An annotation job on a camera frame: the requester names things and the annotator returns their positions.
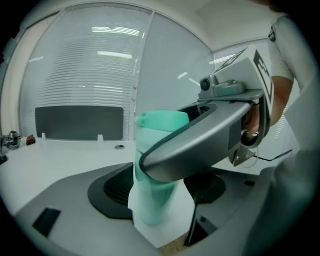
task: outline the black slot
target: black slot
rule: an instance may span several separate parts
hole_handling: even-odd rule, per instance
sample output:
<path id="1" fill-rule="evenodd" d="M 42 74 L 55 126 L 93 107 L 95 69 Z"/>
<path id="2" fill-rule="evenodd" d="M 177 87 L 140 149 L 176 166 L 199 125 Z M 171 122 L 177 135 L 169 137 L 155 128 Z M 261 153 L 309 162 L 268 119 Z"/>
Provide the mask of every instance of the black slot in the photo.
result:
<path id="1" fill-rule="evenodd" d="M 32 226 L 47 238 L 60 212 L 60 210 L 46 207 Z"/>

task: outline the teal plastic bottle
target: teal plastic bottle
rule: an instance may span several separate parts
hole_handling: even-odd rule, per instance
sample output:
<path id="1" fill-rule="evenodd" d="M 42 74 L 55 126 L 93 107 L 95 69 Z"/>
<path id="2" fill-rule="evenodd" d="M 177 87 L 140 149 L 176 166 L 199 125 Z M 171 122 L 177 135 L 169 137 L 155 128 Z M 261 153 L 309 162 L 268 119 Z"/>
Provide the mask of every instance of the teal plastic bottle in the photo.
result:
<path id="1" fill-rule="evenodd" d="M 139 167 L 141 155 L 156 142 L 189 123 L 184 112 L 155 110 L 137 119 L 136 153 L 134 160 L 138 190 L 138 214 L 149 226 L 160 225 L 168 213 L 177 182 L 161 182 L 147 176 Z"/>

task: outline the gray robotic arm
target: gray robotic arm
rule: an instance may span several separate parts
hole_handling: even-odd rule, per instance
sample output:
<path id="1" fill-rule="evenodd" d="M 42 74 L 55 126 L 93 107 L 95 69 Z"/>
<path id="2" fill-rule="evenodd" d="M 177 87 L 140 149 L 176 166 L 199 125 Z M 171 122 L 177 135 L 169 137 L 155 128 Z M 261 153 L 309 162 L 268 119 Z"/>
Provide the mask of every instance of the gray robotic arm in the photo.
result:
<path id="1" fill-rule="evenodd" d="M 237 165 L 248 159 L 240 156 L 268 133 L 273 84 L 254 45 L 203 78 L 200 87 L 198 101 L 179 110 L 188 114 L 190 123 L 141 156 L 139 166 L 151 178 L 177 181 L 226 157 Z M 255 101 L 260 109 L 259 130 L 257 136 L 248 136 L 244 120 Z"/>

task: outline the white sleeve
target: white sleeve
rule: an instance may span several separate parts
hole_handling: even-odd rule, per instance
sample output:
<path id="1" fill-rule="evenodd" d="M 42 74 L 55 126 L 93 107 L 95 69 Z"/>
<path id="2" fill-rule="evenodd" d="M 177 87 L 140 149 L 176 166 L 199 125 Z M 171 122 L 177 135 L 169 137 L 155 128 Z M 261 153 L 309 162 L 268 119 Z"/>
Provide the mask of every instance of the white sleeve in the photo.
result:
<path id="1" fill-rule="evenodd" d="M 271 60 L 271 76 L 272 77 L 284 77 L 291 81 L 295 79 L 290 68 L 288 67 L 284 57 L 279 51 L 276 44 L 268 40 L 269 55 Z"/>

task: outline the hand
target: hand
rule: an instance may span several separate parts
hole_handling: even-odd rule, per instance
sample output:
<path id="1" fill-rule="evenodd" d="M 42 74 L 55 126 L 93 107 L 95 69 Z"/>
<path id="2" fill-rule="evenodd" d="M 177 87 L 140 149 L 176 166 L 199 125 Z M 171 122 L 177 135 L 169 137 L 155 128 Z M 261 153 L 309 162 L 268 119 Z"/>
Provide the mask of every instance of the hand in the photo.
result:
<path id="1" fill-rule="evenodd" d="M 254 134 L 259 129 L 259 106 L 255 105 L 249 110 L 245 116 L 245 128 L 251 134 Z"/>

